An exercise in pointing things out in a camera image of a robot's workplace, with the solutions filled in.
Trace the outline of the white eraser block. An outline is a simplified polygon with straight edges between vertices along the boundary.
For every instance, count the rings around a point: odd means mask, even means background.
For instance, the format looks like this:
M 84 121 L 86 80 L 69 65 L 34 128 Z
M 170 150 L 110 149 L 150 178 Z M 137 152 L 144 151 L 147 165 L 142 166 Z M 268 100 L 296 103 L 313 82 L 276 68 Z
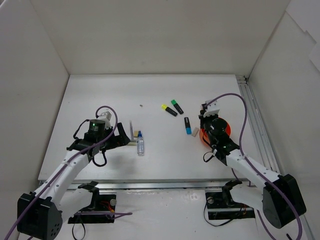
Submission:
M 196 137 L 197 134 L 198 134 L 198 132 L 199 132 L 199 128 L 198 128 L 198 127 L 195 127 L 195 128 L 193 129 L 191 135 L 192 135 L 193 137 Z

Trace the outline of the yellow highlighter marker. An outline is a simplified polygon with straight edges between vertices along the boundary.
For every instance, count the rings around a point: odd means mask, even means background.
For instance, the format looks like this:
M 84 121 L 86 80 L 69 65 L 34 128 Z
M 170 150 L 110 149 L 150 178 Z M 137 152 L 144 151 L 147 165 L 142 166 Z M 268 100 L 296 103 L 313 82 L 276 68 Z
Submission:
M 169 114 L 171 114 L 172 116 L 176 117 L 178 115 L 178 113 L 176 111 L 174 111 L 173 109 L 171 109 L 169 106 L 167 106 L 166 104 L 162 104 L 161 108 L 168 112 Z

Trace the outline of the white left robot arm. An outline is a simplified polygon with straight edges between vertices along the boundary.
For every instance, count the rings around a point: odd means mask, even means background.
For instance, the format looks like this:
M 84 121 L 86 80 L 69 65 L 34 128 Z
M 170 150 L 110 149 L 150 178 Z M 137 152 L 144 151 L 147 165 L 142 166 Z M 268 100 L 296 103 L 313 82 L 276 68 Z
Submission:
M 79 185 L 70 196 L 66 192 L 96 155 L 129 142 L 122 123 L 112 127 L 107 119 L 89 120 L 88 131 L 83 138 L 74 137 L 61 164 L 45 183 L 18 199 L 17 231 L 40 240 L 53 240 L 69 218 L 83 209 L 96 209 L 100 204 L 97 182 Z

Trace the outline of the clear mechanical pencil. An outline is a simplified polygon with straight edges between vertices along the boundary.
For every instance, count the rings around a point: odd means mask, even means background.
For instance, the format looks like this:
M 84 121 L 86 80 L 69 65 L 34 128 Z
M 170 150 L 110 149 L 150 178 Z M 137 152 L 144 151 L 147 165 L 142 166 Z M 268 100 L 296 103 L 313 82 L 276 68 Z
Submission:
M 133 140 L 134 139 L 134 131 L 133 131 L 133 123 L 131 120 L 129 121 L 129 129 L 130 129 L 130 138 Z

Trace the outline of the clear small spray bottle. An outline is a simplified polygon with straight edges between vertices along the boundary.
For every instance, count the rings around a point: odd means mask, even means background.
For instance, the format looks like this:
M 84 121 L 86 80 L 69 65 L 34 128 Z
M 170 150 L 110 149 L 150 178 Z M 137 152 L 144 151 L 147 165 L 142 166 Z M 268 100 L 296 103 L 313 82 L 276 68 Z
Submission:
M 142 132 L 139 130 L 137 139 L 136 139 L 136 146 L 137 146 L 137 154 L 138 156 L 142 157 L 145 154 L 145 143 Z

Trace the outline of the aluminium right side rail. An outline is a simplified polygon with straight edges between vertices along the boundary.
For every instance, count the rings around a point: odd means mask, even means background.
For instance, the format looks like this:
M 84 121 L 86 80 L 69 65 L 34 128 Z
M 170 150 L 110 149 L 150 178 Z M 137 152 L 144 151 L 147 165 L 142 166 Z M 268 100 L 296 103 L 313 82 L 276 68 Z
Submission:
M 280 173 L 274 151 L 258 108 L 257 100 L 248 79 L 241 75 L 236 75 L 235 77 L 240 93 L 247 103 L 249 124 L 255 145 L 258 149 L 258 155 L 265 166 L 277 173 Z

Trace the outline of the aluminium front rail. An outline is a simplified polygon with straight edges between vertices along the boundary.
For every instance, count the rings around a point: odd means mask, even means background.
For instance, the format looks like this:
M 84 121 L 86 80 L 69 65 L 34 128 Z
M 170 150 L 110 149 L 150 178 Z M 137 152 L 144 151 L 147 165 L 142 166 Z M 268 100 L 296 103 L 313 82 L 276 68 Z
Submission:
M 162 180 L 139 182 L 100 182 L 95 187 L 102 190 L 163 190 L 221 188 L 232 179 Z

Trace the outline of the orange round organizer container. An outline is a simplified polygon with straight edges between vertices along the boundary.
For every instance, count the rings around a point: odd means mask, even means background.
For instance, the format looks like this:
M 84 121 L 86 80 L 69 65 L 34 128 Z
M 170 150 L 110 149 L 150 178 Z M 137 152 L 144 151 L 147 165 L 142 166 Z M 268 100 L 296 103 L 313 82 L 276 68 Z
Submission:
M 229 125 L 229 123 L 221 117 L 218 117 L 218 119 L 219 119 L 218 123 L 220 123 L 224 127 L 224 131 L 226 132 L 226 134 L 228 136 L 230 136 L 232 133 L 232 130 L 231 130 L 231 126 Z M 205 129 L 203 127 L 200 128 L 198 135 L 199 135 L 201 142 L 204 145 L 210 144 L 208 135 L 205 133 Z

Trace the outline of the beige eraser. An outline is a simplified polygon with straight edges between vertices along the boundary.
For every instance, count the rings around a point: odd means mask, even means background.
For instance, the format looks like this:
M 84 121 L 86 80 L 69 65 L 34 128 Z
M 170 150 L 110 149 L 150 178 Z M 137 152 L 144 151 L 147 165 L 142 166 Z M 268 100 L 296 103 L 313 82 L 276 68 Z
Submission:
M 138 137 L 138 134 L 139 134 L 138 131 L 134 131 L 134 132 L 133 132 L 133 137 L 134 137 L 134 138 L 137 138 L 137 137 Z

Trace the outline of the aluminium rail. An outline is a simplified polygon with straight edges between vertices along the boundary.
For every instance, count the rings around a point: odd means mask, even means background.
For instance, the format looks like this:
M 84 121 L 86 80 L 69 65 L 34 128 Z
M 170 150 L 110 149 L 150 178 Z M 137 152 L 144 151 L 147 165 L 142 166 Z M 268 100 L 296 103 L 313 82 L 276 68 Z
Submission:
M 274 151 L 258 108 L 257 100 L 248 79 L 241 75 L 236 75 L 235 77 L 240 93 L 247 103 L 249 124 L 255 145 L 258 149 L 258 155 L 265 166 L 277 173 L 280 173 Z
M 100 182 L 95 187 L 102 190 L 163 190 L 221 188 L 232 179 L 162 180 L 139 182 Z

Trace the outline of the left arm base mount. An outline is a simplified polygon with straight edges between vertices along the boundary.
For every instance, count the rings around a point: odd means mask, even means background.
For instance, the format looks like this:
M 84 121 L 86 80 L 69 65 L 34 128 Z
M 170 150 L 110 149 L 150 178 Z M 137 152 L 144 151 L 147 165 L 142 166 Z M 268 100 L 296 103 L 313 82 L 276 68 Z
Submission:
M 68 224 L 113 224 L 115 215 L 108 215 L 96 212 L 111 213 L 116 210 L 117 195 L 115 193 L 101 193 L 97 188 L 97 182 L 83 183 L 77 188 L 88 190 L 93 193 L 91 202 L 88 206 L 83 207 L 78 212 L 89 212 L 86 214 L 75 215 L 70 217 Z

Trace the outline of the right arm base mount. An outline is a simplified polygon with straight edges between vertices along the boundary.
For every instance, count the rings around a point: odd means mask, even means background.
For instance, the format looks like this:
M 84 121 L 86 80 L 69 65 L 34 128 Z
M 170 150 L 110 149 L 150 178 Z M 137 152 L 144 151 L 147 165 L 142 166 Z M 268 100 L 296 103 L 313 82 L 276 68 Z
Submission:
M 204 219 L 211 221 L 222 221 L 213 223 L 215 227 L 226 225 L 235 220 L 254 219 L 255 211 L 252 207 L 233 200 L 227 200 L 227 194 L 222 189 L 205 191 L 205 205 L 203 210 Z

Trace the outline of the green highlighter marker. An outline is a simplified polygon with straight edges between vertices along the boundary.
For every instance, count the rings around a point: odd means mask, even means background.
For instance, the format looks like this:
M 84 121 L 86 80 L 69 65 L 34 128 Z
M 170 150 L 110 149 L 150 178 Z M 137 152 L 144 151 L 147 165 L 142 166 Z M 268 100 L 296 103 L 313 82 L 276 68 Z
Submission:
M 177 110 L 177 112 L 182 115 L 184 113 L 184 111 L 182 110 L 182 108 L 180 107 L 180 105 L 177 103 L 177 101 L 175 99 L 171 100 L 171 104 L 174 106 L 174 108 Z

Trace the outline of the blue highlighter marker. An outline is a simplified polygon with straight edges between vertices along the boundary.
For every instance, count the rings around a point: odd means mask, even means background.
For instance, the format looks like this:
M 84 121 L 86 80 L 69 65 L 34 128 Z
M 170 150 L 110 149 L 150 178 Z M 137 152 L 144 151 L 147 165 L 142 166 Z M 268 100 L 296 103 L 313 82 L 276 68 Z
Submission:
M 191 124 L 188 117 L 184 117 L 185 130 L 187 135 L 192 134 Z

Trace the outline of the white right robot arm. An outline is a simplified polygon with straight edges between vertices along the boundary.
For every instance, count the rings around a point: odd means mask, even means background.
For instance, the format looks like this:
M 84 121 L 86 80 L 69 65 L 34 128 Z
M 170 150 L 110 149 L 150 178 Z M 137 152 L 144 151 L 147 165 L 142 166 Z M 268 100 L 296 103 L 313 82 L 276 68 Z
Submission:
M 241 152 L 240 146 L 227 134 L 227 122 L 219 109 L 203 108 L 199 112 L 203 141 L 213 157 L 245 176 L 255 188 L 240 180 L 229 181 L 222 188 L 221 200 L 227 206 L 243 203 L 264 214 L 268 222 L 281 229 L 307 211 L 296 179 L 272 171 Z

